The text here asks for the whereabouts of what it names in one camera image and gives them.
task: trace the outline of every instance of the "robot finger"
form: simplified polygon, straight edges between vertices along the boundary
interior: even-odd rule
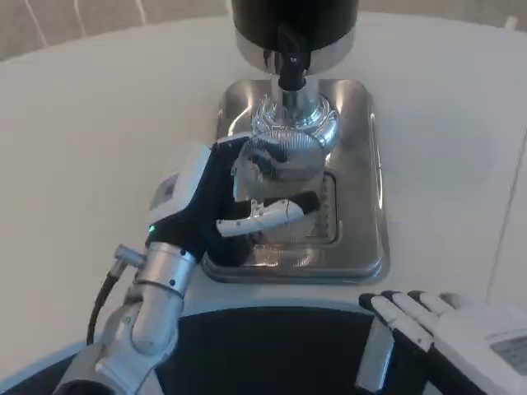
[[[448,303],[450,306],[452,306],[454,309],[461,309],[463,307],[468,307],[473,304],[463,296],[450,292],[440,294],[439,297],[446,303]]]
[[[233,134],[231,136],[225,136],[225,137],[219,138],[218,140],[216,140],[216,143],[218,145],[221,145],[223,143],[231,143],[231,142],[236,142],[236,141],[247,141],[252,136],[253,136],[252,132],[242,132],[242,133]]]
[[[430,350],[433,336],[384,296],[363,294],[359,297],[359,305],[370,310],[391,329],[396,340],[410,342],[414,347],[424,352]]]
[[[429,292],[412,290],[408,293],[408,296],[438,316],[454,310],[451,305],[447,304],[438,295],[434,295]]]
[[[431,313],[430,310],[425,309],[403,292],[386,291],[382,292],[382,295],[421,324],[428,332],[434,333],[439,318],[434,313]]]

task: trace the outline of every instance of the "wall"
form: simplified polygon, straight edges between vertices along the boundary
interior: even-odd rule
[[[230,0],[0,0],[0,60],[91,35],[226,15]],[[525,0],[361,0],[361,9],[527,30]]]

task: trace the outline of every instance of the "espresso machine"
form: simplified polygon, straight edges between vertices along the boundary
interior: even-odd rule
[[[389,249],[375,111],[357,81],[319,79],[352,48],[358,0],[232,0],[244,59],[270,74],[233,83],[217,138],[297,130],[325,149],[321,209],[305,237],[253,242],[235,267],[205,258],[217,281],[362,283],[386,274]],[[244,200],[243,188],[235,190]]]

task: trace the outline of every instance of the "black base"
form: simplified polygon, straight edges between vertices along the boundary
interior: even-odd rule
[[[182,318],[174,355],[157,370],[165,394],[358,394],[371,317],[331,309],[232,309]],[[51,394],[64,360],[6,394]],[[425,380],[397,351],[384,394],[421,394]]]

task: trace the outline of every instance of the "black cable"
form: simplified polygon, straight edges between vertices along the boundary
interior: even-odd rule
[[[99,290],[99,294],[96,297],[96,301],[91,311],[90,322],[88,323],[88,333],[86,335],[86,344],[89,346],[93,343],[93,339],[96,334],[96,324],[97,318],[99,317],[99,312],[102,309],[102,306],[105,305],[108,295],[114,288],[115,283],[119,280],[117,276],[113,276],[111,273],[106,275],[105,282],[102,283],[102,287]]]

